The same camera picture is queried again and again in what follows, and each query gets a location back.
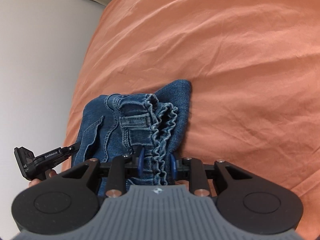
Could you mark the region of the blue denim jeans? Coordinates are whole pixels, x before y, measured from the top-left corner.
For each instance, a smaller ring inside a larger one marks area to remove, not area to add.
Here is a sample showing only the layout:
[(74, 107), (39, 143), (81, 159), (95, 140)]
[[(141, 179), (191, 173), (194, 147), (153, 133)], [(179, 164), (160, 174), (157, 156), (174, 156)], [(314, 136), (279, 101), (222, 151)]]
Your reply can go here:
[(106, 163), (144, 151), (142, 175), (127, 179), (126, 187), (172, 184), (170, 157), (185, 135), (190, 95), (191, 83), (176, 80), (153, 94), (100, 95), (91, 100), (82, 113), (76, 139), (80, 148), (71, 165), (90, 158)]

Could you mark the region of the orange bed sheet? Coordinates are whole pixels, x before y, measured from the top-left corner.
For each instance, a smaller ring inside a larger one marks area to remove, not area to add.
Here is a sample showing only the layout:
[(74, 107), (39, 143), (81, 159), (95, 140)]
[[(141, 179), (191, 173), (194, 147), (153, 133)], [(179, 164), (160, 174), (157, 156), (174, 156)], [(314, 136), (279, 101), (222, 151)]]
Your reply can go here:
[(101, 94), (192, 85), (184, 156), (224, 159), (291, 189), (297, 228), (319, 236), (319, 0), (112, 0), (69, 114), (75, 142)]

